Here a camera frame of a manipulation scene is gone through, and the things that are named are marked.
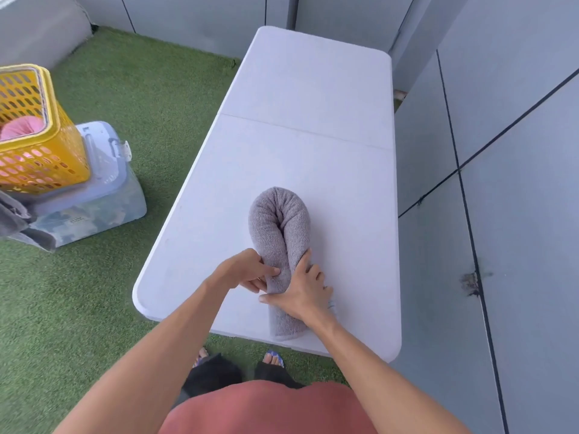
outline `white folding table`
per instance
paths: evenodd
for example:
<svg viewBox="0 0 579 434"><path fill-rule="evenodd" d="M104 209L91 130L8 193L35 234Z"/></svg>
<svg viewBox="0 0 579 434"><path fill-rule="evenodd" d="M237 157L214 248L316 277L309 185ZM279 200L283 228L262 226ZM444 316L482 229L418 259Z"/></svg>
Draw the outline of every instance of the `white folding table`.
<svg viewBox="0 0 579 434"><path fill-rule="evenodd" d="M401 346L390 57L273 27L258 30L134 289L160 321L213 269L252 242L249 208L272 186L312 220L313 261L339 321L386 361ZM269 334L267 305L231 290L211 331L328 355L309 333Z"/></svg>

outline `yellow plastic basket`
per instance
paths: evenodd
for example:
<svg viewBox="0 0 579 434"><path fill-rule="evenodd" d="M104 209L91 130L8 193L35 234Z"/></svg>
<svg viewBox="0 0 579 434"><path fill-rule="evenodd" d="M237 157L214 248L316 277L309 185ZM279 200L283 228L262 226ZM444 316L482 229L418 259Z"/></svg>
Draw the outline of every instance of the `yellow plastic basket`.
<svg viewBox="0 0 579 434"><path fill-rule="evenodd" d="M38 65L0 67L0 131L21 116L40 117L45 126L0 142L0 190L39 194L90 178L81 133L56 101L50 73Z"/></svg>

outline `green floor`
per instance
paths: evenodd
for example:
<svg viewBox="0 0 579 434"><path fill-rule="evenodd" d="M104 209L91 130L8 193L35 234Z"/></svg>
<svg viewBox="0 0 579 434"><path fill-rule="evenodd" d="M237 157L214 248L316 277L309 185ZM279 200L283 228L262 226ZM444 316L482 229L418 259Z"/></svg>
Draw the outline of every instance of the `green floor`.
<svg viewBox="0 0 579 434"><path fill-rule="evenodd" d="M50 431L153 327L131 290L235 75L232 62L100 29L52 72L73 121L107 121L130 141L148 213L52 255L0 242L0 432ZM216 335L207 347L248 375L267 349ZM327 358L280 352L299 381L343 381Z"/></svg>

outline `pink cloth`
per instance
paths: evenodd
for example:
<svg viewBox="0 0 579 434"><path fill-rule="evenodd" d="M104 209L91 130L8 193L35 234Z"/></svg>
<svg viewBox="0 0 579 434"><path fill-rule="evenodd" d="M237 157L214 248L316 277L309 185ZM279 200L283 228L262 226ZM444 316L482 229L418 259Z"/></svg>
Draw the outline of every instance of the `pink cloth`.
<svg viewBox="0 0 579 434"><path fill-rule="evenodd" d="M40 132L44 129L44 120L40 117L18 117L0 128L0 142L11 138L22 137Z"/></svg>
<svg viewBox="0 0 579 434"><path fill-rule="evenodd" d="M375 434L354 392L335 382L294 390L269 381L230 385L173 409L159 434Z"/></svg>

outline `plastic storage bin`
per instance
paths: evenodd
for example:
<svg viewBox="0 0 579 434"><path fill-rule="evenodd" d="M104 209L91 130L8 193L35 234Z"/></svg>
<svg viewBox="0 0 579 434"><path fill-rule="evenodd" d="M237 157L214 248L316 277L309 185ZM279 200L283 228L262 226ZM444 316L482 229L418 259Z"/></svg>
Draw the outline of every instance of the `plastic storage bin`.
<svg viewBox="0 0 579 434"><path fill-rule="evenodd" d="M38 134L0 142L0 190L40 194L88 180L82 137L38 65L0 68L0 128L24 116L44 120Z"/></svg>
<svg viewBox="0 0 579 434"><path fill-rule="evenodd" d="M18 195L38 216L30 227L52 234L57 247L141 218L147 212L141 186L128 164L128 145L120 143L108 123L96 121L77 127L86 144L90 179L43 195Z"/></svg>

